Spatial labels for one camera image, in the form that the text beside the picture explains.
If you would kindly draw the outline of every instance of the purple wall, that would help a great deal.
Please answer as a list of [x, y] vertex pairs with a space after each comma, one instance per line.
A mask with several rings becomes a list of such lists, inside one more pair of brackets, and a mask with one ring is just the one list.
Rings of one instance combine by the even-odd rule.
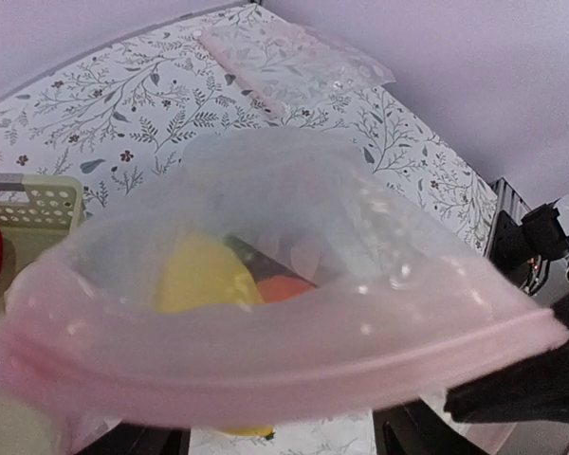
[[487, 180], [569, 192], [569, 0], [265, 0], [388, 65], [392, 93]]
[[233, 0], [0, 0], [0, 98], [94, 47]]

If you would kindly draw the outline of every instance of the perforated basket side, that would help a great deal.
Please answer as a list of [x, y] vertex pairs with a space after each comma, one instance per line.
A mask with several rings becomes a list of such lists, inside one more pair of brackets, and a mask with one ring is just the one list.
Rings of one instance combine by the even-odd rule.
[[83, 220], [83, 186], [73, 177], [0, 173], [0, 228], [70, 231]]

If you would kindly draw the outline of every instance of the floral tablecloth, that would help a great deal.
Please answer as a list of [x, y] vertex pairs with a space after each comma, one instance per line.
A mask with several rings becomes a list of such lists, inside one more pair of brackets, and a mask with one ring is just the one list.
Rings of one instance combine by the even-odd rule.
[[[479, 251], [496, 196], [468, 164], [384, 88], [331, 97], [268, 119], [197, 42], [199, 30], [280, 20], [256, 5], [182, 20], [87, 55], [0, 102], [0, 172], [72, 175], [87, 215], [185, 163], [203, 134], [289, 125], [337, 130], [367, 166]], [[275, 49], [266, 58], [277, 63]], [[371, 453], [371, 414], [277, 429], [272, 441], [193, 432], [192, 454]]]

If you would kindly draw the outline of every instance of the yellow object in bag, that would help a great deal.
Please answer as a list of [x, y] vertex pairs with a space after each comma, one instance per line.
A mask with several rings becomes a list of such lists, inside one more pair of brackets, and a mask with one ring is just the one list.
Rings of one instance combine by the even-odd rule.
[[[189, 234], [169, 257], [156, 291], [160, 313], [179, 313], [205, 305], [260, 305], [264, 300], [255, 280], [234, 252], [202, 234]], [[273, 434], [273, 427], [225, 430], [235, 436]]]

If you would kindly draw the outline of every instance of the translucent plastic bag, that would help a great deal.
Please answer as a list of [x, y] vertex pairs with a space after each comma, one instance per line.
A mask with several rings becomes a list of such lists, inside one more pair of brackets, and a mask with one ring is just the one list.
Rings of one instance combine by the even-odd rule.
[[[338, 136], [201, 137], [184, 163], [19, 275], [0, 322], [0, 390], [55, 418], [243, 428], [390, 407], [569, 337], [551, 310], [382, 188]], [[319, 288], [159, 314], [165, 264], [199, 234], [269, 245]], [[185, 265], [206, 260], [196, 258]]]
[[199, 41], [273, 118], [395, 81], [392, 71], [358, 49], [280, 20], [207, 28]]

